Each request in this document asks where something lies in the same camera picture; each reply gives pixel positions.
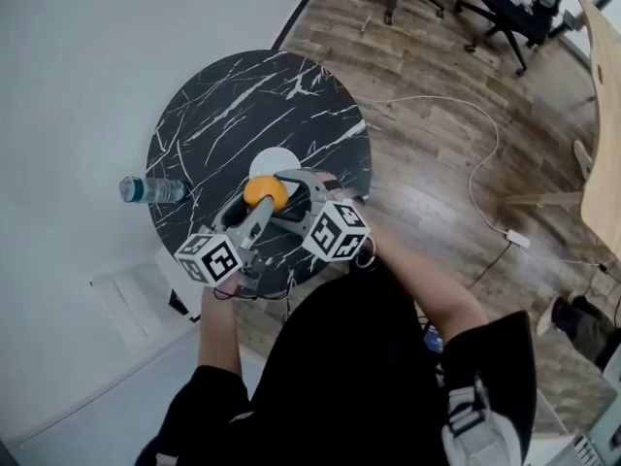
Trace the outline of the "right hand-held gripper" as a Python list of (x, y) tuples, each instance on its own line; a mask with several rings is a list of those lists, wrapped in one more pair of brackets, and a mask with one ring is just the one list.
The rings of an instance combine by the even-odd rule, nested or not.
[(303, 238), (302, 246), (324, 262), (351, 260), (370, 237), (370, 228), (354, 202), (362, 197), (356, 189), (341, 187), (337, 180), (322, 181), (313, 170), (287, 169), (275, 173), (287, 196), (303, 185), (310, 203), (299, 201), (274, 212), (272, 219), (290, 222), (290, 230)]

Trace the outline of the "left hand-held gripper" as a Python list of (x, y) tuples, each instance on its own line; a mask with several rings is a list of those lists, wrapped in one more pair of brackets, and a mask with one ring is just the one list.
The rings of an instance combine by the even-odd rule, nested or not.
[[(239, 272), (241, 286), (257, 291), (266, 262), (253, 246), (270, 221), (275, 200), (271, 196), (263, 198), (248, 216), (247, 209), (244, 197), (235, 196), (217, 212), (212, 229), (201, 228), (191, 234), (174, 253), (191, 280), (217, 287)], [(223, 233), (239, 224), (241, 239)]]

